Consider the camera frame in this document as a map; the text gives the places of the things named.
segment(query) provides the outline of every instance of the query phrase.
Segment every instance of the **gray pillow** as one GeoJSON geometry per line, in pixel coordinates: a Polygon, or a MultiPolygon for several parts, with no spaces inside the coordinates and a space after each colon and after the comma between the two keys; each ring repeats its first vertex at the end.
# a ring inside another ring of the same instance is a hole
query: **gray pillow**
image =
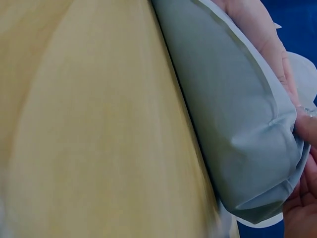
{"type": "Polygon", "coordinates": [[[281,212],[309,145],[271,68],[211,0],[152,0],[219,197],[252,223],[281,212]]]}

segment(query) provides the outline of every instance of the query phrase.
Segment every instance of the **blue surface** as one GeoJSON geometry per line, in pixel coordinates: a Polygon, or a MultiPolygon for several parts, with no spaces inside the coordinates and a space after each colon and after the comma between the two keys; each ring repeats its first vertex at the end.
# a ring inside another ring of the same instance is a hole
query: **blue surface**
{"type": "Polygon", "coordinates": [[[238,222],[240,238],[283,238],[284,222],[266,228],[251,228],[238,222]]]}
{"type": "MultiPolygon", "coordinates": [[[[262,0],[287,51],[308,58],[317,66],[317,0],[262,0]]],[[[284,222],[257,229],[238,222],[241,238],[283,238],[284,222]]]]}

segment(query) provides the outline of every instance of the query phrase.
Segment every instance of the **finger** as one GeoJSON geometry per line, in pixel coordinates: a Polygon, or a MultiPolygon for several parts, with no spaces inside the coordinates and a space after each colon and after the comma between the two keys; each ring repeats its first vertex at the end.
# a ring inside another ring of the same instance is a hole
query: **finger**
{"type": "Polygon", "coordinates": [[[312,155],[315,163],[317,164],[317,149],[315,147],[311,147],[310,154],[312,155]]]}
{"type": "Polygon", "coordinates": [[[316,201],[315,197],[309,192],[305,173],[302,174],[302,177],[300,180],[300,197],[301,197],[303,206],[308,206],[310,204],[315,203],[316,201]]]}
{"type": "Polygon", "coordinates": [[[313,147],[317,147],[317,118],[310,117],[301,108],[296,108],[296,110],[295,127],[297,134],[313,147]]]}
{"type": "Polygon", "coordinates": [[[288,57],[288,52],[286,51],[285,47],[283,46],[283,51],[282,51],[282,64],[283,64],[283,69],[284,69],[284,75],[285,75],[285,80],[288,85],[288,89],[291,93],[291,99],[292,102],[296,107],[300,106],[300,101],[298,98],[298,92],[297,92],[297,87],[294,79],[294,74],[292,70],[291,63],[289,61],[288,57]]]}
{"type": "Polygon", "coordinates": [[[317,198],[317,164],[311,154],[308,156],[304,174],[309,192],[317,198]]]}
{"type": "Polygon", "coordinates": [[[283,68],[282,49],[281,41],[276,35],[268,38],[262,48],[259,49],[259,52],[271,67],[285,90],[290,92],[283,68]]]}
{"type": "Polygon", "coordinates": [[[305,173],[303,173],[300,179],[300,195],[304,195],[308,192],[309,190],[308,190],[308,185],[306,181],[306,176],[305,176],[305,173]]]}
{"type": "Polygon", "coordinates": [[[301,197],[300,197],[300,184],[296,185],[293,193],[288,198],[288,200],[283,204],[283,214],[286,217],[287,214],[296,207],[302,207],[301,197]]]}

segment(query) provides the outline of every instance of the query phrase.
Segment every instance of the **hand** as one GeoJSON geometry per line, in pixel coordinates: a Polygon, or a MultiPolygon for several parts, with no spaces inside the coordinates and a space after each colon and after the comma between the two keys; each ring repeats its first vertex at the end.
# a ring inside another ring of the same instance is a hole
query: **hand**
{"type": "Polygon", "coordinates": [[[304,173],[283,205],[285,238],[317,237],[317,118],[298,109],[296,132],[312,144],[304,173]]]}
{"type": "Polygon", "coordinates": [[[283,205],[285,238],[317,237],[317,150],[311,149],[304,173],[283,205]]]}

